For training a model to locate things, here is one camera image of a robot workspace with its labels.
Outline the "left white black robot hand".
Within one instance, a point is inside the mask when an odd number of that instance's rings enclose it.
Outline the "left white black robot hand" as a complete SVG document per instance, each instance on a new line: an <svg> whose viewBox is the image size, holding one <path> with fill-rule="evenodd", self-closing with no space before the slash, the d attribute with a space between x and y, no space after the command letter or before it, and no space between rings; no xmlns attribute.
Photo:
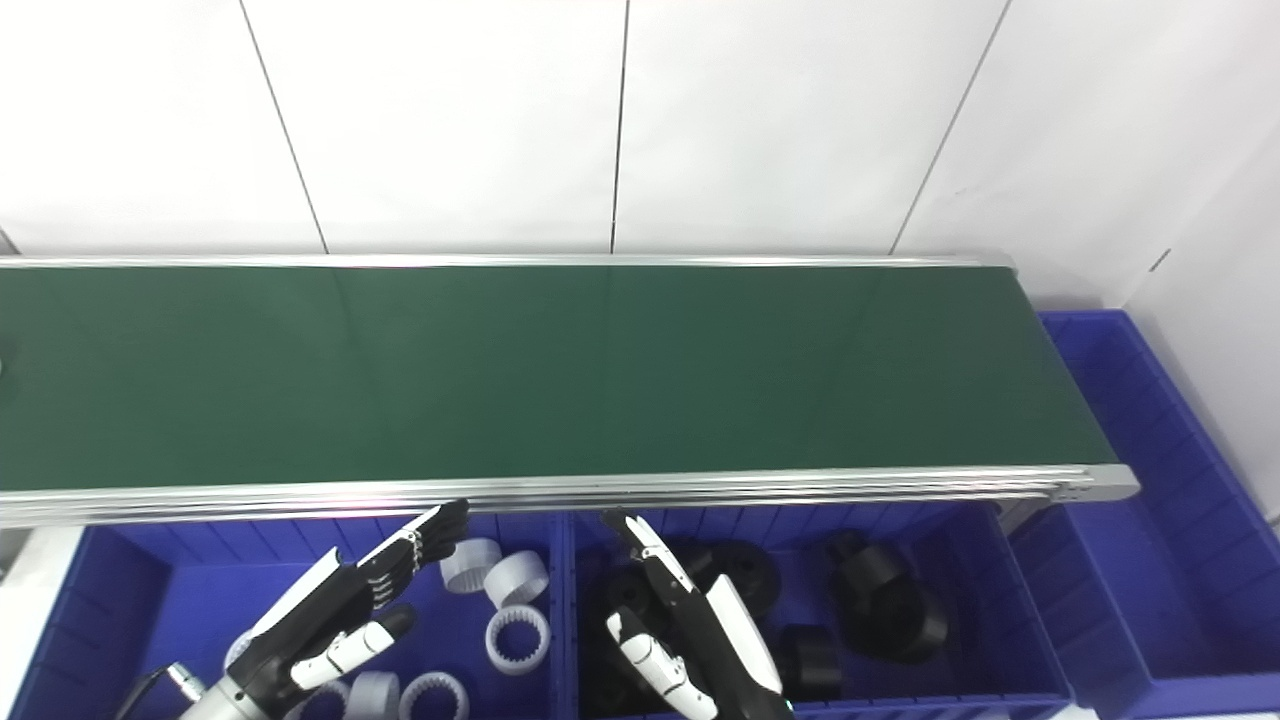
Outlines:
<svg viewBox="0 0 1280 720"><path fill-rule="evenodd" d="M216 685L238 719L283 719L321 685L389 650L413 629L402 594L466 537L470 502L457 498L411 519L355 562L333 550L251 630L248 647Z"/></svg>

